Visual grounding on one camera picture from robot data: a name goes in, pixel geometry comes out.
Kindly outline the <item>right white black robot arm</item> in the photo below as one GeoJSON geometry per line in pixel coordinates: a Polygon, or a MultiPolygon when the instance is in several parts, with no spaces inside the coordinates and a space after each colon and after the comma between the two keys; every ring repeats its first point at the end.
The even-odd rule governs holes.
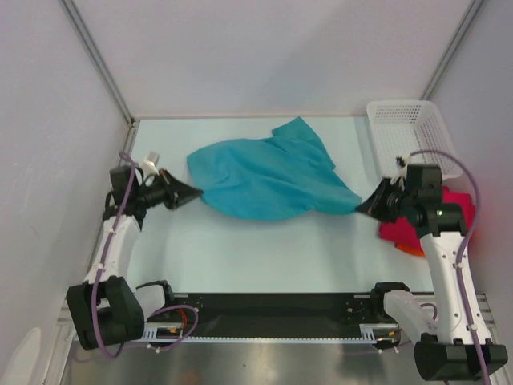
{"type": "Polygon", "coordinates": [[[355,210],[380,221],[406,219],[428,261],[437,318],[398,283],[385,283],[370,301],[379,322],[393,319],[414,345],[414,361],[426,381],[490,383],[508,361],[507,349],[493,342],[472,292],[467,241],[470,232],[461,207],[443,200],[442,171],[436,164],[409,164],[403,177],[384,178],[355,210]]]}

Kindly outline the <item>white plastic perforated basket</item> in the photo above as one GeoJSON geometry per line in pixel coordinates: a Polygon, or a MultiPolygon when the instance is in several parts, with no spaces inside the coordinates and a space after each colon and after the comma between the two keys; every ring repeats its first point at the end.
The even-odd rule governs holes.
{"type": "Polygon", "coordinates": [[[462,175],[461,168],[445,156],[456,151],[438,107],[426,100],[388,99],[366,105],[370,126],[370,140],[380,176],[392,177],[398,173],[396,158],[423,150],[412,158],[414,163],[437,164],[445,180],[462,175]]]}

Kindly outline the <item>teal t shirt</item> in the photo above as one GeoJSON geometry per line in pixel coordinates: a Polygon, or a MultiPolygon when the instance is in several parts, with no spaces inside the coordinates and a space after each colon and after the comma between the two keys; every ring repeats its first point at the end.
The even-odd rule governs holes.
{"type": "Polygon", "coordinates": [[[336,174],[321,138],[301,118],[263,139],[210,144],[187,157],[202,201],[224,215],[284,221],[309,211],[351,214],[362,199],[336,174]]]}

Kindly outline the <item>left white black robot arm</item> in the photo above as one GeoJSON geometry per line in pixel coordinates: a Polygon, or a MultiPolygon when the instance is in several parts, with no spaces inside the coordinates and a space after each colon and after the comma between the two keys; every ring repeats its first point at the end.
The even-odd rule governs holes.
{"type": "Polygon", "coordinates": [[[146,177],[139,166],[111,169],[111,191],[103,211],[103,233],[83,282],[66,300],[81,347],[86,351],[122,346],[143,337],[145,323],[166,321],[177,311],[165,280],[135,285],[127,280],[132,251],[147,211],[158,205],[175,211],[203,195],[161,168],[146,177]]]}

